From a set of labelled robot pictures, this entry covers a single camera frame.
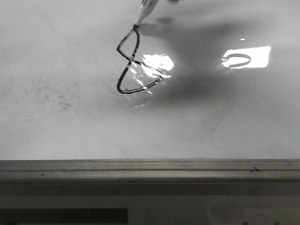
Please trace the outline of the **white black whiteboard marker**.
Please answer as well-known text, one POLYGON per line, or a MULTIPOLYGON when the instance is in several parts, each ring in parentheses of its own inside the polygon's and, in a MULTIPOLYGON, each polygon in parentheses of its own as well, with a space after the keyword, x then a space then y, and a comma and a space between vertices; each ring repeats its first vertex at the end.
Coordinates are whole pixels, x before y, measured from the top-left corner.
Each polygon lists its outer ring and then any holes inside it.
POLYGON ((133 30, 136 30, 142 24, 143 20, 152 13, 157 3, 158 0, 142 0, 138 17, 133 25, 133 30))

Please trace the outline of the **black drawn number eight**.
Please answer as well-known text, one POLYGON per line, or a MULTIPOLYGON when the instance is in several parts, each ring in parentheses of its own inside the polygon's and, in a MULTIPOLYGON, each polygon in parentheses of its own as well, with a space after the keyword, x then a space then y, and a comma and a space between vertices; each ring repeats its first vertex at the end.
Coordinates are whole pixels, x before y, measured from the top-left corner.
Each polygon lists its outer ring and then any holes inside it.
POLYGON ((117 52, 118 52, 123 58, 125 58, 125 59, 128 61, 127 65, 126 65, 126 67, 124 68, 124 70, 123 70, 121 76, 119 77, 118 82, 117 82, 117 85, 116 85, 117 91, 118 91, 119 93, 121 93, 121 94, 133 94, 133 93, 137 93, 137 92, 144 91, 144 90, 146 90, 146 89, 148 89, 148 88, 150 88, 150 87, 153 87, 154 85, 158 84, 158 83, 163 79, 163 77, 162 77, 163 73, 162 73, 160 70, 158 70, 158 69, 156 69, 156 68, 153 68, 153 67, 151 67, 151 66, 149 66, 149 65, 146 65, 144 62, 135 60, 135 55, 136 55, 136 53, 137 53, 137 51, 138 51, 138 48, 139 48, 139 45, 140 45, 140 33, 139 33, 139 31, 138 31, 138 28, 139 28, 139 26, 133 25, 132 30, 131 30, 131 31, 130 31, 130 32, 129 32, 122 40, 121 40, 121 42, 118 44, 118 46, 117 46, 117 48, 116 48, 117 52), (126 55, 126 54, 121 50, 121 47, 123 46, 123 44, 128 40, 128 38, 129 38, 133 33, 136 34, 136 44, 135 44, 135 48, 134 48, 134 50, 133 50, 132 55, 131 55, 131 56, 128 56, 128 55, 126 55), (128 89, 122 89, 122 88, 121 88, 122 81, 123 81, 123 79, 124 79, 126 73, 127 73, 128 70, 129 70, 129 67, 131 66, 132 63, 137 64, 137 65, 140 65, 140 66, 145 66, 146 68, 150 68, 150 69, 155 70, 156 72, 158 72, 158 78, 157 78, 155 81, 153 81, 153 82, 151 82, 151 83, 149 83, 149 84, 147 84, 147 85, 142 85, 140 88, 131 89, 131 90, 128 90, 128 89))

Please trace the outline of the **white glossy whiteboard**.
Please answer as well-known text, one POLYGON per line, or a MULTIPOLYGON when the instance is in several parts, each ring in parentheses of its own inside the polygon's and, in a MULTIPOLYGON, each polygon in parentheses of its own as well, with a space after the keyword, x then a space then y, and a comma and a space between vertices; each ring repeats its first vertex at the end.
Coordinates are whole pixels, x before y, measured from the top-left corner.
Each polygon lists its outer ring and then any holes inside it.
POLYGON ((300 3, 161 0, 127 60, 139 0, 0 3, 0 158, 298 158, 300 3))

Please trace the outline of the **grey aluminium whiteboard frame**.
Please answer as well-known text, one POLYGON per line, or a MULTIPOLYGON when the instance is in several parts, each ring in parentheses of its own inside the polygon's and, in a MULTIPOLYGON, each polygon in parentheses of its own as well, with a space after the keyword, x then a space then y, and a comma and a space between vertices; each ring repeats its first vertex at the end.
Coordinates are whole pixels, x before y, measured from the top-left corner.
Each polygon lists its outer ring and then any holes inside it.
POLYGON ((2 184, 298 183, 298 159, 2 160, 2 184))

